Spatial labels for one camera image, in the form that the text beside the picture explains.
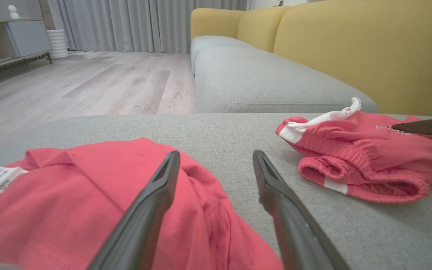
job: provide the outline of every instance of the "cabinet top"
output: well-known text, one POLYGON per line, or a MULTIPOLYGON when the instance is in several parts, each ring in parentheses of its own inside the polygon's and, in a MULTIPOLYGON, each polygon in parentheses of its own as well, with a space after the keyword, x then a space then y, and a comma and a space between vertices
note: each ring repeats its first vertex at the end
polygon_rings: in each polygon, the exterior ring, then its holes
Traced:
POLYGON ((7 20, 0 20, 0 23, 5 22, 21 22, 21 21, 42 21, 43 19, 38 18, 21 18, 21 19, 7 19, 7 20))

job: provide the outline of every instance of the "gray seat cushion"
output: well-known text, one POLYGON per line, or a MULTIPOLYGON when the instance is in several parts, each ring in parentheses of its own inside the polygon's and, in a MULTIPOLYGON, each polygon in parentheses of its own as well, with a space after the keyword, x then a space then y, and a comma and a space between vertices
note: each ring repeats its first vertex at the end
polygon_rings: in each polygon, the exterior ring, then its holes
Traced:
POLYGON ((207 48, 196 70, 200 113, 325 113, 349 106, 352 97, 363 111, 378 112, 358 89, 267 51, 207 48))
POLYGON ((54 121, 0 150, 0 165, 24 158, 26 149, 68 148, 148 137, 186 152, 221 182, 233 207, 278 251, 273 220, 258 201, 254 149, 264 151, 354 269, 432 269, 432 186, 421 201, 377 204, 318 186, 298 174, 298 152, 275 134, 292 116, 317 113, 239 113, 89 116, 54 121))
POLYGON ((191 66, 193 74, 194 63, 196 62, 199 52, 204 48, 212 47, 239 47, 256 49, 251 44, 229 36, 197 36, 191 41, 191 66))

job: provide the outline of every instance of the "white vase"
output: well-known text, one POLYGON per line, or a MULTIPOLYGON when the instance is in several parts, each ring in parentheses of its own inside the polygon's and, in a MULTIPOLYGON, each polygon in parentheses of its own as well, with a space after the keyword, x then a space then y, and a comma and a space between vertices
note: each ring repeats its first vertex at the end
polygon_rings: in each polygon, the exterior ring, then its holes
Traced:
POLYGON ((49 42, 51 43, 52 59, 64 59, 69 57, 68 44, 66 42, 66 33, 64 29, 47 30, 49 42))

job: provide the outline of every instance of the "floor plank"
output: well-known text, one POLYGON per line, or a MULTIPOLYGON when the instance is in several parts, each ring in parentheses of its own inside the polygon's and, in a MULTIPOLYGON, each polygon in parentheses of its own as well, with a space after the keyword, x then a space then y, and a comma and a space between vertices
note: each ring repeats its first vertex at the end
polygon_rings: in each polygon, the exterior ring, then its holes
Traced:
POLYGON ((53 120, 105 114, 193 113, 190 55, 74 52, 0 71, 0 146, 53 120))

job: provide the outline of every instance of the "sofa armrest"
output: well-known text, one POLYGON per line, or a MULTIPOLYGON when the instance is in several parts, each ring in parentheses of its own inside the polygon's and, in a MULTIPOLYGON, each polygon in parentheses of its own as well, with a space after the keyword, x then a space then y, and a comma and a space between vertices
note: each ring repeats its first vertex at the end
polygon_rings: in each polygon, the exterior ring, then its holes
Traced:
POLYGON ((241 10, 195 9, 191 13, 191 39, 195 36, 238 37, 241 10))

